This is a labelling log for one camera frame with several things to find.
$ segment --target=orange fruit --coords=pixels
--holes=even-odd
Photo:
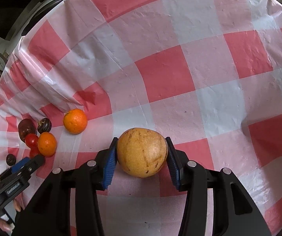
[[[73,109],[66,113],[63,125],[72,134],[83,132],[87,126],[87,117],[81,109]]]
[[[54,155],[57,149],[57,140],[49,132],[41,133],[38,139],[38,150],[43,156]]]

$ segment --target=red tomato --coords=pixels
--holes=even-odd
[[[36,134],[30,133],[25,137],[25,144],[32,148],[33,146],[37,146],[38,136]]]
[[[32,146],[30,149],[30,158],[33,159],[36,155],[41,154],[37,146]]]

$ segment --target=ridged blue pad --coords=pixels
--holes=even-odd
[[[113,149],[109,150],[108,159],[104,167],[104,178],[102,181],[102,187],[104,189],[107,189],[108,186],[111,184],[111,181],[114,176],[116,164],[117,164],[116,147],[113,147]]]
[[[176,187],[177,190],[180,188],[180,173],[179,169],[176,164],[175,157],[173,156],[172,152],[168,149],[168,156],[167,156],[167,166],[169,170],[169,174],[171,177],[171,181],[173,185]]]

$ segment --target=red and white tablecloth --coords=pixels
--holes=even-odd
[[[73,108],[89,118],[68,134]],[[25,204],[52,168],[79,167],[132,127],[170,136],[208,169],[229,167],[273,234],[282,227],[282,5],[275,0],[65,0],[23,37],[0,80],[0,173],[28,156],[23,118],[48,117],[57,152],[30,180]],[[186,193],[167,166],[133,178],[118,166],[99,192],[107,236],[177,235]],[[75,232],[74,199],[71,225]],[[206,235],[211,235],[212,194]]]

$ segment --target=finger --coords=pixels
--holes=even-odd
[[[0,228],[4,232],[12,232],[12,228],[9,224],[7,224],[4,220],[0,218]]]
[[[19,202],[16,199],[13,200],[13,206],[17,212],[21,212],[21,209],[22,209],[21,205],[19,204]]]

